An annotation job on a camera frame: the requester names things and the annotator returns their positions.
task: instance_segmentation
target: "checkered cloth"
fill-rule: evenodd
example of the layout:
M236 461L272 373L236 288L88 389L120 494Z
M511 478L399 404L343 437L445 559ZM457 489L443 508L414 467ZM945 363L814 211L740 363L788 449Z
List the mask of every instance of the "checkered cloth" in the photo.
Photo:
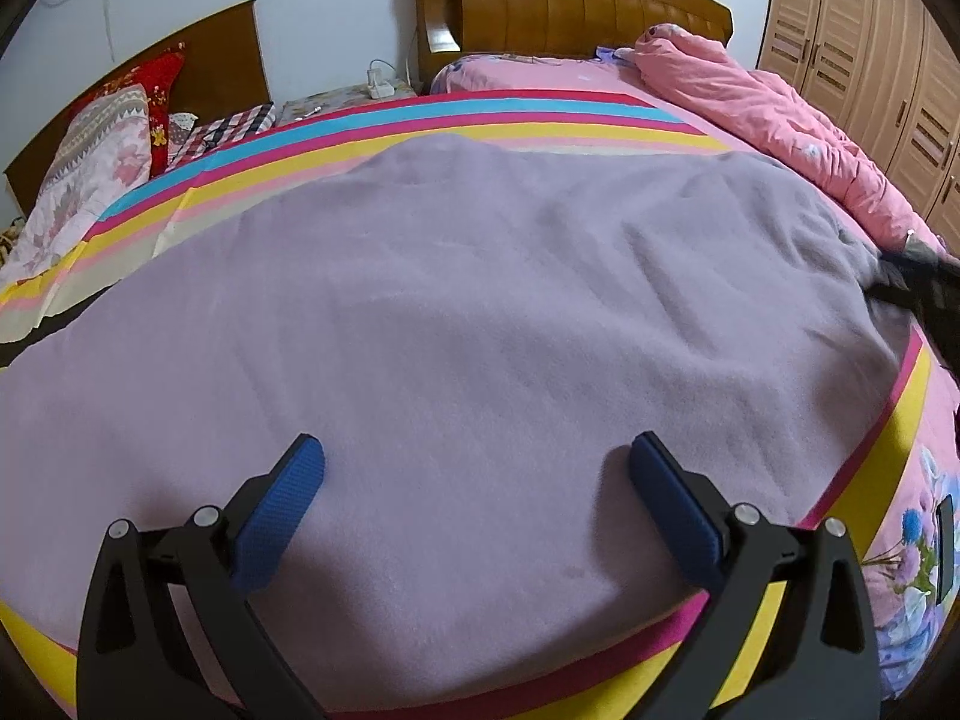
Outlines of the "checkered cloth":
M248 135L264 132L274 125L276 118L277 108L275 108L275 105L264 103L243 113L235 113L225 119L218 119L216 122L196 127L190 133L190 137L186 139L186 143L176 153L176 156L170 160L167 170L185 165L187 162L197 159L197 157L210 153L214 148L219 148L224 143L236 143L242 141Z

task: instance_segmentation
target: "wooden wardrobe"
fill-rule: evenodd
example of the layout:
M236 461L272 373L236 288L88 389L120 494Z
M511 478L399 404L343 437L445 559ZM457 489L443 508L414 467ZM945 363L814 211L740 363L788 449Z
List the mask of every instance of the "wooden wardrobe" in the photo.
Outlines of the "wooden wardrobe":
M960 253L960 61L920 0L771 0L760 61Z

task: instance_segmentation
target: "rainbow striped sheet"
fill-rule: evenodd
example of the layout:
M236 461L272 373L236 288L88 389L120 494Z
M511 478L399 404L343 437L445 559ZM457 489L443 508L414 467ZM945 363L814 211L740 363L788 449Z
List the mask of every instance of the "rainbow striped sheet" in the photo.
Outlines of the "rainbow striped sheet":
M709 154L747 148L693 115L597 93L444 95L311 119L215 152L119 200L54 269L0 293L0 341L24 337L42 317L66 310L219 220L317 176L349 170L394 143L437 131L504 148L539 151ZM841 517L858 554L869 557L877 551L883 523L899 521L899 501L907 493L912 495L909 480L922 473L922 442L935 447L943 464L956 466L955 454L947 463L947 436L938 422L940 411L947 413L946 401L955 398L955 389L933 397L944 386L940 373L928 345L916 332L875 428L803 525L814 526L828 515ZM934 415L931 400L937 401ZM782 586L769 587L717 704L746 689L783 595ZM344 720L619 720L669 663L703 603L702 596L695 596L668 618L608 650L522 685L427 707L336 716ZM74 656L32 630L2 603L0 622L35 674L72 712Z
M165 173L115 202L53 269L0 293L0 343L23 338L42 317L224 218L419 135L453 132L534 151L748 148L693 114L686 118L625 95L510 91L399 100L275 129Z

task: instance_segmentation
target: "pink blanket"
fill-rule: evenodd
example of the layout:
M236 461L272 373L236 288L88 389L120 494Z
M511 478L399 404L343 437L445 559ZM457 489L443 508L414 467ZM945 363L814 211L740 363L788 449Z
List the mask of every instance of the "pink blanket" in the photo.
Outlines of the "pink blanket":
M672 23L641 35L634 61L657 95L792 167L846 208L880 247L899 250L915 230L944 251L882 170L776 74L744 70L719 42Z

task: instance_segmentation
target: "purple blanket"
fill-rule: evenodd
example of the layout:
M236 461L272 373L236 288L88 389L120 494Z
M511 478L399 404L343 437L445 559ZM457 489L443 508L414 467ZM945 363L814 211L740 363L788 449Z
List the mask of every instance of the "purple blanket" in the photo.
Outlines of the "purple blanket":
M434 136L224 221L0 375L0 597L76 645L107 524L328 478L253 606L330 709L476 693L686 595L627 479L656 430L728 500L815 503L908 338L875 257L763 157Z

